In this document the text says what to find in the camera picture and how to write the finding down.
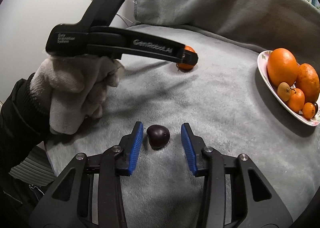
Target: white wall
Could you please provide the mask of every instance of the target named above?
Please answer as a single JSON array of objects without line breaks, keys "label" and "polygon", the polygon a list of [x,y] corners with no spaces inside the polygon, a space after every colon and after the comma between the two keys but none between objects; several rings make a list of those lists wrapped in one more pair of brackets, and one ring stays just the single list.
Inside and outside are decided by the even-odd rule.
[{"label": "white wall", "polygon": [[[0,5],[0,101],[14,84],[35,72],[46,58],[45,44],[59,23],[76,23],[91,0],[3,0]],[[119,14],[131,21],[133,0],[126,0]],[[126,28],[116,16],[111,26]]]}]

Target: metal screw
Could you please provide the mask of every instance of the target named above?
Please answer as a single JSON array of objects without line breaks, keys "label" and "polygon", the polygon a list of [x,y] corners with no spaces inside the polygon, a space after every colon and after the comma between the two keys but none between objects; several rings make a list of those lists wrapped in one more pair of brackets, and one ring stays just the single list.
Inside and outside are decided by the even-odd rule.
[{"label": "metal screw", "polygon": [[203,147],[203,150],[204,150],[205,152],[213,152],[213,148],[210,147],[210,146]]},{"label": "metal screw", "polygon": [[247,161],[249,159],[249,156],[247,154],[240,154],[240,159],[242,161]]},{"label": "metal screw", "polygon": [[78,160],[82,160],[82,159],[84,159],[84,157],[85,157],[85,154],[82,153],[82,152],[80,152],[80,153],[78,153],[78,154],[76,155],[76,159],[78,159]]},{"label": "metal screw", "polygon": [[122,150],[122,148],[119,146],[119,145],[116,145],[116,146],[113,146],[112,147],[112,151],[113,152],[119,152],[119,151],[121,151]]}]

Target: black gripper frame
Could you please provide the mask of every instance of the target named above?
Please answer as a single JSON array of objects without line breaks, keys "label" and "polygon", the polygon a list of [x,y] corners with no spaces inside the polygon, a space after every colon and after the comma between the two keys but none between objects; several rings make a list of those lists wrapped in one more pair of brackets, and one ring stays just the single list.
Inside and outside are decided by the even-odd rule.
[{"label": "black gripper frame", "polygon": [[[201,137],[193,134],[189,123],[182,125],[181,139],[185,139],[183,132],[187,133],[195,156],[195,168],[190,164],[189,168],[194,176],[204,176],[197,228],[288,228],[292,224],[286,206],[246,154],[231,157],[207,147]],[[225,175],[231,179],[229,224],[225,224]]]},{"label": "black gripper frame", "polygon": [[[132,133],[123,136],[119,145],[102,154],[87,157],[84,153],[78,153],[36,205],[31,213],[29,226],[127,228],[120,176],[130,176],[135,168],[129,167],[129,157],[138,132],[143,134],[141,122],[136,122]],[[94,174],[99,174],[98,225],[92,223]]]},{"label": "black gripper frame", "polygon": [[195,65],[198,55],[185,45],[157,36],[109,27],[125,0],[93,0],[76,24],[55,26],[46,51],[53,56],[82,54],[121,59],[123,53]]}]

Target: dark purple plum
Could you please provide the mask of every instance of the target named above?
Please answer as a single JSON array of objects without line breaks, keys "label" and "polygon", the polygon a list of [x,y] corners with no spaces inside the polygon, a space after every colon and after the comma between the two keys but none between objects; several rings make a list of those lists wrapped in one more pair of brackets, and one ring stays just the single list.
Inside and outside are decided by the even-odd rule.
[{"label": "dark purple plum", "polygon": [[316,110],[315,110],[315,115],[316,115],[316,114],[318,113],[318,109],[319,109],[319,108],[318,108],[318,104],[317,104],[317,103],[313,103],[313,105],[315,106],[315,109],[316,109]]},{"label": "dark purple plum", "polygon": [[149,126],[147,129],[147,135],[151,148],[154,150],[158,150],[166,146],[170,139],[170,132],[168,128],[159,124]]}]

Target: orange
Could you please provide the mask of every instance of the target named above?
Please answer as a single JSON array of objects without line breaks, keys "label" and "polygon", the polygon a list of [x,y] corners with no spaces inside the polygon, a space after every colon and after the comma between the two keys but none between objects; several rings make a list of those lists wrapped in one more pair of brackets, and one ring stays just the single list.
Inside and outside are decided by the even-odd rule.
[{"label": "orange", "polygon": [[298,113],[304,106],[304,94],[299,88],[291,89],[291,96],[287,101],[287,106]]},{"label": "orange", "polygon": [[305,105],[302,108],[303,117],[307,120],[310,120],[312,117],[315,116],[316,108],[311,103],[305,103]]},{"label": "orange", "polygon": [[296,88],[300,88],[306,97],[306,102],[314,103],[320,92],[319,77],[315,69],[309,64],[302,64],[298,68]]},{"label": "orange", "polygon": [[[195,50],[190,46],[186,45],[184,49],[196,53]],[[179,69],[183,69],[183,70],[192,70],[193,67],[195,66],[195,65],[185,64],[185,63],[177,63],[176,65]]]},{"label": "orange", "polygon": [[286,49],[276,49],[269,55],[267,71],[269,79],[274,86],[278,87],[282,82],[292,86],[298,75],[296,58]]}]

